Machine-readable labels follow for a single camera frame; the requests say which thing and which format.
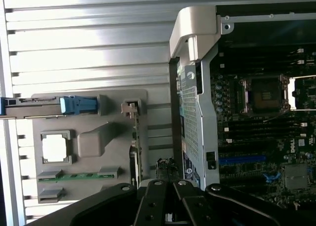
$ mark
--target circuit board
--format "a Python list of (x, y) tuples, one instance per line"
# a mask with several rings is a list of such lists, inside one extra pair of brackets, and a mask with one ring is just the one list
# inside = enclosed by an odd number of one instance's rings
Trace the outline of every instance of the circuit board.
[(58, 182), (58, 181), (72, 181), (72, 180), (95, 180), (95, 179), (105, 179), (114, 178), (112, 174), (109, 175), (98, 175), (98, 173), (78, 173), (78, 174), (62, 174), (56, 176), (56, 178), (41, 179), (39, 182)]
[(316, 45), (220, 47), (210, 63), (220, 183), (316, 208)]

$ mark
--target screw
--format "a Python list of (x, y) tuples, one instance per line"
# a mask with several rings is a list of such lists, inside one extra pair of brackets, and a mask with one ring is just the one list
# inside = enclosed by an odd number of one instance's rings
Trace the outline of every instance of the screw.
[(178, 183), (179, 183), (179, 185), (186, 185), (187, 184), (186, 181), (179, 181)]
[(213, 185), (213, 186), (211, 187), (211, 189), (214, 190), (214, 191), (218, 191), (218, 190), (221, 190), (222, 188), (221, 188), (220, 185)]

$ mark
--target blue connector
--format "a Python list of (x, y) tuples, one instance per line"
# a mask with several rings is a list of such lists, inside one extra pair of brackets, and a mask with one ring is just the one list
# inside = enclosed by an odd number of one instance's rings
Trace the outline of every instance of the blue connector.
[(82, 112), (97, 112), (97, 99), (83, 96), (65, 96), (60, 98), (61, 112), (64, 115), (78, 115)]
[(0, 116), (5, 115), (5, 97), (0, 97)]
[(231, 158), (220, 158), (218, 160), (219, 165), (227, 165), (227, 164), (237, 164), (237, 163), (256, 163), (256, 162), (264, 162), (266, 160), (265, 155), (249, 155), (249, 156), (239, 156), (239, 157), (231, 157)]
[(266, 183), (272, 183), (272, 181), (277, 180), (281, 177), (281, 173), (278, 172), (275, 176), (269, 176), (264, 173), (263, 176), (266, 178)]

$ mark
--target metal grille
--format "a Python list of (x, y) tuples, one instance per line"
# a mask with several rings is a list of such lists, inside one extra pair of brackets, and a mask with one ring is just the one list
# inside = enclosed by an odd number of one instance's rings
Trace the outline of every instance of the metal grille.
[(184, 127), (187, 151), (198, 161), (198, 130), (197, 130), (197, 88), (192, 87), (182, 91), (184, 107)]

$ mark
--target capacitor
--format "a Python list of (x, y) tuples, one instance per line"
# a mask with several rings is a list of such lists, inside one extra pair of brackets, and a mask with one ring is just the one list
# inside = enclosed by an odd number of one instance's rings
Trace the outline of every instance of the capacitor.
[(311, 159), (313, 157), (313, 155), (311, 153), (306, 153), (305, 156), (309, 159)]

